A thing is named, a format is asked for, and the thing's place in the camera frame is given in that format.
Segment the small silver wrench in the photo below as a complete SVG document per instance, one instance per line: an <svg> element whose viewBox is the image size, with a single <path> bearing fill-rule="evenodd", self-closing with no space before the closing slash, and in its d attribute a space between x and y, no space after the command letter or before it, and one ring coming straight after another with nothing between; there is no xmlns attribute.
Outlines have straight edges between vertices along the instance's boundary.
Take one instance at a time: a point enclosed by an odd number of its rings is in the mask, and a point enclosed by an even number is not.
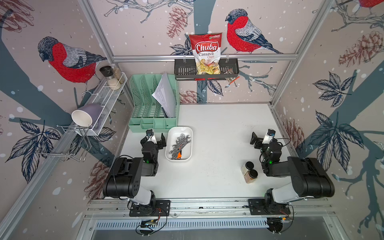
<svg viewBox="0 0 384 240"><path fill-rule="evenodd" d="M175 153L179 149L180 142L181 142L181 138L177 138L176 143L172 145L173 149L170 151L170 154Z"/></svg>

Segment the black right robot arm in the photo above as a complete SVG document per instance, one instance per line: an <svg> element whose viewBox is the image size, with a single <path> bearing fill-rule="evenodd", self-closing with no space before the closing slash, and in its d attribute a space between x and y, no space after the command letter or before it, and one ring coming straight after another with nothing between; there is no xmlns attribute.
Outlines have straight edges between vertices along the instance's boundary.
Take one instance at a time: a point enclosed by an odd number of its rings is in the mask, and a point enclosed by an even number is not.
<svg viewBox="0 0 384 240"><path fill-rule="evenodd" d="M307 198L330 198L335 186L316 158L287 157L280 161L283 144L275 138L276 131L269 129L263 138L252 133L250 144L260 150L259 161L267 177L290 177L291 182L274 189L268 189L264 199L249 199L252 210L268 215L284 213L289 203Z"/></svg>

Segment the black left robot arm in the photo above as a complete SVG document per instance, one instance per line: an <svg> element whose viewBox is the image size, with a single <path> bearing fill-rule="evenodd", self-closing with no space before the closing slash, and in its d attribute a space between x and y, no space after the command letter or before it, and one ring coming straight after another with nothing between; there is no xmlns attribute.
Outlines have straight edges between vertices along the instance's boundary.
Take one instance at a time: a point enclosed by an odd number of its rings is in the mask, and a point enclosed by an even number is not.
<svg viewBox="0 0 384 240"><path fill-rule="evenodd" d="M156 201L153 191L141 187L142 177L154 177L159 168L158 154L167 146L166 138L155 138L152 129L146 131L146 136L141 139L142 157L133 158L128 155L117 157L103 184L103 195L120 200L129 200L132 203L131 214L147 215L159 213L166 214L162 209L163 204Z"/></svg>

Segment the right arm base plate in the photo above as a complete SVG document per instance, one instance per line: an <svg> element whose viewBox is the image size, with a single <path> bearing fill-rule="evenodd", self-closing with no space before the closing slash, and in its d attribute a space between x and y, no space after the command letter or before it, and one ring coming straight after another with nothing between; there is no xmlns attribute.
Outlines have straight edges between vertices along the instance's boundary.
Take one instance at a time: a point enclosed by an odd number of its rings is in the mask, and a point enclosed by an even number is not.
<svg viewBox="0 0 384 240"><path fill-rule="evenodd" d="M278 204L274 201L266 203L265 199L256 198L248 199L247 208L250 210L252 216L256 215L283 215L289 216L291 211L288 205Z"/></svg>

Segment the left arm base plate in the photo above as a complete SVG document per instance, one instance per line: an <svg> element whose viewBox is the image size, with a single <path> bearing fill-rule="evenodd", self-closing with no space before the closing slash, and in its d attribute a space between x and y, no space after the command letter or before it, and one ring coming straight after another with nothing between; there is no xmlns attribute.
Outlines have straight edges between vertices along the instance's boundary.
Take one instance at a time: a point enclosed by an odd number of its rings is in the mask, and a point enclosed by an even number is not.
<svg viewBox="0 0 384 240"><path fill-rule="evenodd" d="M170 214L170 200L156 200L149 205L131 203L129 207L130 217L165 217Z"/></svg>

